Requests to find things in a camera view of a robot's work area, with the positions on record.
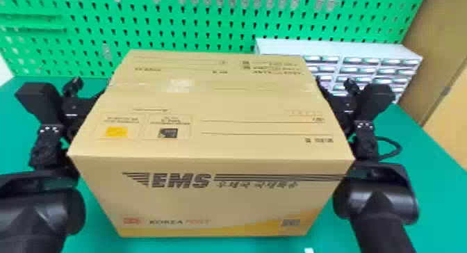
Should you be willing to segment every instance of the green pegboard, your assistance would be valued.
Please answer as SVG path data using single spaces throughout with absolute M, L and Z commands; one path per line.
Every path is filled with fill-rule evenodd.
M 400 43 L 423 0 L 297 1 L 0 0 L 0 51 L 15 75 L 107 77 L 130 49 L 252 53 L 255 38 Z

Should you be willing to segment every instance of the wall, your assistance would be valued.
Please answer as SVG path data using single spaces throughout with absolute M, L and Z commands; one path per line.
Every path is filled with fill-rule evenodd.
M 423 127 L 459 164 L 467 169 L 467 69 Z

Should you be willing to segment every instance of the barcode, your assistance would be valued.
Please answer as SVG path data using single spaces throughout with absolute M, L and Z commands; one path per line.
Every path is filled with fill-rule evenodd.
M 282 220 L 282 227 L 300 226 L 300 219 Z
M 315 142 L 317 143 L 331 143 L 334 142 L 332 138 L 315 138 Z

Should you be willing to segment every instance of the black cable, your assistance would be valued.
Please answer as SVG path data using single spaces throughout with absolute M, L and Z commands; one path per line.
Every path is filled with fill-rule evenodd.
M 395 147 L 395 149 L 392 152 L 389 152 L 389 153 L 386 153 L 386 154 L 383 154 L 383 155 L 379 156 L 378 161 L 382 161 L 382 160 L 384 160 L 386 158 L 394 157 L 394 156 L 398 155 L 402 151 L 402 146 L 400 146 L 400 144 L 397 143 L 394 140 L 391 140 L 391 139 L 386 138 L 386 137 L 379 137 L 379 136 L 377 136 L 376 139 L 380 140 L 380 141 L 387 142 L 387 143 L 389 143 L 389 144 L 391 144 L 392 146 Z

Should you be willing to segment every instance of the green surface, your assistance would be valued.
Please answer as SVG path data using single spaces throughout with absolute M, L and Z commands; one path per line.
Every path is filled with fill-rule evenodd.
M 0 52 L 19 76 L 106 77 L 129 49 L 251 53 L 255 38 L 400 43 L 423 0 L 0 0 Z M 104 58 L 103 43 L 110 48 Z
M 26 81 L 15 78 L 0 88 L 1 136 L 0 173 L 30 170 L 28 153 L 39 124 L 14 99 L 15 91 Z M 61 87 L 64 78 L 36 79 Z M 86 79 L 81 96 L 101 90 L 105 80 Z M 402 153 L 388 159 L 403 164 L 411 178 L 420 204 L 420 219 L 407 232 L 418 252 L 465 252 L 467 172 L 463 171 L 399 107 L 391 106 L 376 120 L 377 134 L 398 141 Z M 382 145 L 382 152 L 390 149 Z M 81 181 L 88 212 L 81 233 L 67 239 L 64 253 L 130 252 L 359 252 L 347 221 L 338 219 L 330 203 L 326 205 L 308 235 L 294 238 L 120 238 L 99 207 L 88 187 Z

